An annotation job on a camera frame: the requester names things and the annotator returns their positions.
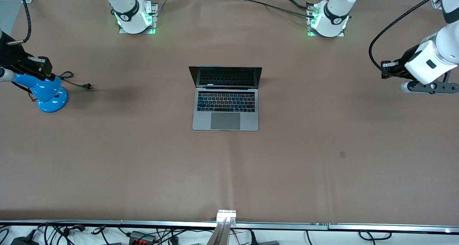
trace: tabletop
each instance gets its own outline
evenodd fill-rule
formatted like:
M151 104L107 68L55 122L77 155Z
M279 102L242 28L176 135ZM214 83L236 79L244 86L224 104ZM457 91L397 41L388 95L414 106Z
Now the tabletop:
M153 35L118 34L107 0L33 0L26 52L95 88L63 83L46 114L2 83L0 218L459 224L458 96L402 93L368 57L416 3L358 0L346 36L323 38L240 0L168 0ZM375 59L444 25L425 5ZM21 11L12 37L26 32ZM194 65L263 68L258 132L191 128Z

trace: blue lamp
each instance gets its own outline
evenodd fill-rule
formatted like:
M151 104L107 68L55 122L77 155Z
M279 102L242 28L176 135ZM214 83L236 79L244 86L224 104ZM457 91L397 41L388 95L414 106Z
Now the blue lamp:
M56 77L54 81L45 79L41 81L30 75L20 75L12 70L0 67L1 82L15 82L23 85L37 98L37 106L44 112L56 112L62 109L68 100L68 93L61 86L61 79Z

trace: laptop screen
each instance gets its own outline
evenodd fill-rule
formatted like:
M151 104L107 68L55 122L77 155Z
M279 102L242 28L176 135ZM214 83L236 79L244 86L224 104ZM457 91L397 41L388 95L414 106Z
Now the laptop screen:
M190 67L197 88L258 88L261 67Z

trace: laptop touchpad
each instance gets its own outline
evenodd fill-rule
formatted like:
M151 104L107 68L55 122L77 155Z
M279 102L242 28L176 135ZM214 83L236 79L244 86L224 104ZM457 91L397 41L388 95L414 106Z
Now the laptop touchpad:
M241 114L213 112L210 129L239 130L241 129Z

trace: laptop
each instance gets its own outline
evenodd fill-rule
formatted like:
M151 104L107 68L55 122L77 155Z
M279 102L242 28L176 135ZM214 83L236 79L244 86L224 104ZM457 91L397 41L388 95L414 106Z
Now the laptop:
M261 67L190 67L195 82L193 129L257 131Z

